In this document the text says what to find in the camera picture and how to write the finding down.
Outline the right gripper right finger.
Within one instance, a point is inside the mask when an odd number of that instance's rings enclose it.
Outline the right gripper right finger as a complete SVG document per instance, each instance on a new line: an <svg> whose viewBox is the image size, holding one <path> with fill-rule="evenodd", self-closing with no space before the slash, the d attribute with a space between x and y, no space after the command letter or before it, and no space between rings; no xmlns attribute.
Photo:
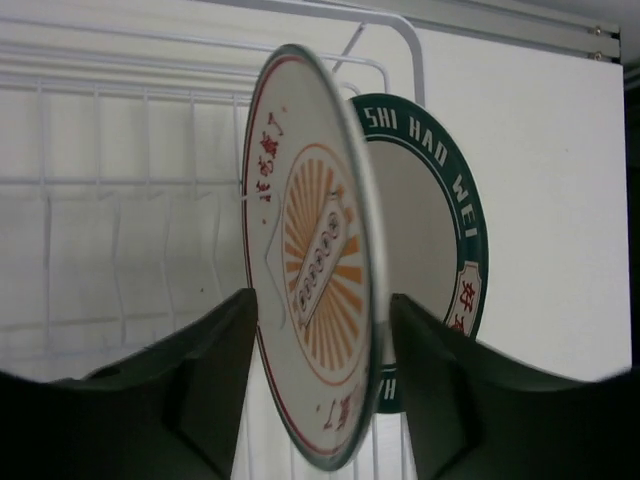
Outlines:
<svg viewBox="0 0 640 480"><path fill-rule="evenodd" d="M404 294L390 320L418 478L638 478L638 369L562 378L446 327Z"/></svg>

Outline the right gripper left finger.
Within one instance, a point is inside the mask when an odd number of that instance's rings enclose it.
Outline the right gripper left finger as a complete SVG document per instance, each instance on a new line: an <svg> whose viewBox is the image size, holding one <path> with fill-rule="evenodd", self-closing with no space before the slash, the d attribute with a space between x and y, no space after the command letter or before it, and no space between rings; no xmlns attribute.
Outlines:
<svg viewBox="0 0 640 480"><path fill-rule="evenodd" d="M257 326L244 288L82 379L1 376L5 479L228 479Z"/></svg>

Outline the green rimmed plate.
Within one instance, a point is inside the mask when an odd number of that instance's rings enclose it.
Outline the green rimmed plate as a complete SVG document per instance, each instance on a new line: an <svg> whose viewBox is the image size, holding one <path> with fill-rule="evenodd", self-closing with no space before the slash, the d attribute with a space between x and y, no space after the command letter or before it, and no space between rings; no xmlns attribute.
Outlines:
<svg viewBox="0 0 640 480"><path fill-rule="evenodd" d="M474 338L489 279L489 236L471 169L449 131L420 105L352 98L380 195L389 285Z"/></svg>

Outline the orange sunburst plate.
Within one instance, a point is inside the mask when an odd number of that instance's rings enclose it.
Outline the orange sunburst plate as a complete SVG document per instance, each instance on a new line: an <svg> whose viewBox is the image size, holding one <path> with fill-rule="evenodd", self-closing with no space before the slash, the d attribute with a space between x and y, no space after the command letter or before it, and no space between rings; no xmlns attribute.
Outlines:
<svg viewBox="0 0 640 480"><path fill-rule="evenodd" d="M305 46L278 47L258 76L241 182L266 380L296 449L333 472L356 456L377 408L389 287L364 133Z"/></svg>

